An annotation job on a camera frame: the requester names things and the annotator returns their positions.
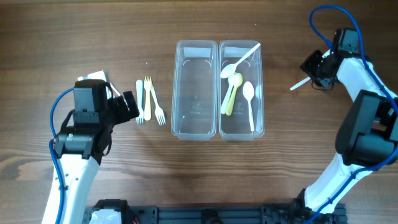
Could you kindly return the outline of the pale blue plastic fork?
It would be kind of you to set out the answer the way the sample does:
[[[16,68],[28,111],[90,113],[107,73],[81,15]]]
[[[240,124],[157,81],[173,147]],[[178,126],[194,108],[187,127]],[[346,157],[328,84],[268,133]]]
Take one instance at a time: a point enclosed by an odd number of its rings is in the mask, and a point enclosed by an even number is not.
[[[142,107],[142,101],[143,101],[143,81],[142,80],[137,80],[136,81],[136,91],[137,91],[137,107],[139,110],[139,116],[136,118],[137,124],[144,124],[144,110]]]

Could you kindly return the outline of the white spoon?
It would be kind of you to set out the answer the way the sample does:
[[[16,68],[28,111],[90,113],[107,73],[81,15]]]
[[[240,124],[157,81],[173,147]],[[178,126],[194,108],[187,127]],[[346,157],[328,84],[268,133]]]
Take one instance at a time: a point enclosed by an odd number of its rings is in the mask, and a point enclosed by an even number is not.
[[[311,80],[310,77],[304,78],[303,80],[299,81],[298,83],[296,83],[294,86],[292,86],[290,88],[290,91],[293,91],[295,89],[297,89],[298,87],[302,86],[303,84],[305,84],[306,82],[308,82],[309,80]]]
[[[221,113],[221,114],[225,114],[225,113],[226,113],[226,108],[227,108],[227,105],[228,105],[228,101],[229,101],[229,99],[230,99],[231,92],[232,92],[233,87],[234,87],[234,84],[233,84],[233,77],[234,77],[234,75],[231,75],[231,76],[228,78],[228,90],[227,90],[227,92],[226,92],[226,94],[225,94],[225,96],[224,96],[224,100],[223,100],[223,102],[222,102],[222,104],[221,104],[221,108],[220,108],[220,113]]]
[[[254,120],[252,115],[252,105],[251,100],[254,97],[254,87],[251,82],[245,82],[243,85],[243,96],[248,101],[248,115],[249,115],[249,125],[251,132],[254,131]]]
[[[245,59],[247,59],[251,54],[253,54],[260,46],[260,43],[256,44],[253,48],[246,52],[236,63],[225,66],[225,68],[222,69],[220,73],[220,78],[229,78],[236,71],[237,66]]]

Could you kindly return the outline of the yellow plastic fork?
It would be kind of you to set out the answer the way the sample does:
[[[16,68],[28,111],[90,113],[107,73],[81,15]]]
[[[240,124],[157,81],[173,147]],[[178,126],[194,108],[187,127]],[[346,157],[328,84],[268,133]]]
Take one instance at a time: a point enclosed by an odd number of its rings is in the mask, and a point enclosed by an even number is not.
[[[146,100],[144,108],[144,119],[149,121],[151,119],[151,103],[150,103],[150,91],[152,89],[152,79],[150,76],[145,76],[144,89],[146,91]]]

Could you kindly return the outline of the yellow plastic spoon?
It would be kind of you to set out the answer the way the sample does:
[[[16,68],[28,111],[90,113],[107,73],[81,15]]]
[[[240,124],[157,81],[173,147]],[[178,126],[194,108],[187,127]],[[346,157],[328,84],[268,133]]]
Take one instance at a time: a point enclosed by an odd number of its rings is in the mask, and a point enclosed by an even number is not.
[[[236,92],[237,92],[237,89],[243,83],[243,76],[240,73],[235,73],[232,76],[232,81],[233,81],[233,89],[232,89],[231,96],[230,96],[230,99],[229,99],[227,107],[226,107],[226,115],[228,115],[228,116],[230,116],[233,112],[233,106],[234,106],[234,101],[235,101],[235,97],[236,97]]]

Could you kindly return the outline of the white fork curved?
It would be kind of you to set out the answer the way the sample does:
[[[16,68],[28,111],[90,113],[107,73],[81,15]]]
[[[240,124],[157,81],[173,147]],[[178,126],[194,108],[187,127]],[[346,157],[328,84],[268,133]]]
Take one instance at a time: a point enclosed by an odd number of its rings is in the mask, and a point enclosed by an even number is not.
[[[109,83],[109,84],[110,84],[112,90],[115,92],[115,94],[117,96],[121,96],[120,92],[116,89],[116,87],[112,83]]]

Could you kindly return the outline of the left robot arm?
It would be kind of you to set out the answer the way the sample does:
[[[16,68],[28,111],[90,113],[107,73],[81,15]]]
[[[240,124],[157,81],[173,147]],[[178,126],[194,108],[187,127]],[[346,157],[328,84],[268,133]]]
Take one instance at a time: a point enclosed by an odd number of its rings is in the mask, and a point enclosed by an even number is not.
[[[54,173],[42,223],[81,223],[101,160],[112,146],[113,128],[139,116],[131,91],[114,96],[101,79],[75,82],[74,109],[49,141]]]

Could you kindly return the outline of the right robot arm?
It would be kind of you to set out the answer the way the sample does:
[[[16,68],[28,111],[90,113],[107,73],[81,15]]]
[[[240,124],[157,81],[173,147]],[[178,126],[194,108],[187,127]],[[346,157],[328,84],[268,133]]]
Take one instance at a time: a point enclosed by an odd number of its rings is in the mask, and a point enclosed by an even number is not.
[[[334,158],[289,209],[291,219],[324,223],[357,182],[397,160],[397,115],[387,98],[396,101],[397,95],[374,74],[369,58],[360,54],[354,29],[337,29],[330,49],[314,51],[300,68],[314,89],[332,90],[335,83],[342,83],[353,101],[336,135]]]

